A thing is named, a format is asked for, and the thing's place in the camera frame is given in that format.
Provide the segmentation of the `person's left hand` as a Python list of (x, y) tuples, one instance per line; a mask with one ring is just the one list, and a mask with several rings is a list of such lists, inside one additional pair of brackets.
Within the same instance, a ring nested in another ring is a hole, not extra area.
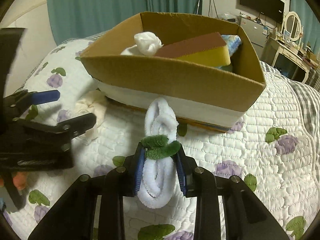
[(23, 190), (27, 186), (28, 172), (13, 172), (11, 174), (13, 184), (18, 190)]

